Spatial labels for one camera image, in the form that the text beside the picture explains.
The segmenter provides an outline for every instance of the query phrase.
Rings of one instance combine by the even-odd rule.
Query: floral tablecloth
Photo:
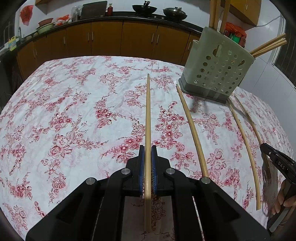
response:
[[[151,138],[160,156],[192,178],[201,171],[185,112],[176,91],[183,67],[125,57],[78,57],[40,66],[0,115],[0,207],[25,239],[30,228],[86,178],[103,179],[138,155],[145,138],[146,80],[150,74]],[[293,158],[288,138],[271,108],[236,88],[264,142]],[[260,224],[283,176],[262,172],[256,136],[231,96],[249,140],[259,176],[262,209],[247,150],[226,105],[184,95],[208,172]],[[174,240],[170,197],[152,201],[152,232],[143,231],[143,200],[126,198],[122,240]]]

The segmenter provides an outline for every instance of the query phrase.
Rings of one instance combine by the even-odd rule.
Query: silver bolt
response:
[[[85,182],[87,185],[93,185],[96,182],[96,180],[93,177],[90,177]]]
[[[127,175],[127,174],[129,174],[130,172],[131,172],[131,170],[128,169],[128,168],[123,168],[123,169],[121,170],[121,173],[124,174],[124,175]]]
[[[175,173],[175,169],[173,169],[171,167],[166,169],[165,171],[166,171],[167,174],[174,174]]]
[[[211,179],[209,179],[208,177],[203,177],[203,178],[201,179],[201,181],[202,181],[202,183],[204,183],[204,184],[209,184],[209,183],[211,182]]]

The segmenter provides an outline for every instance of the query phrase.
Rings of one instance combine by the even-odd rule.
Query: dish soap bottle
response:
[[[107,16],[112,16],[112,15],[113,15],[113,7],[112,7],[112,3],[110,3],[107,10]]]

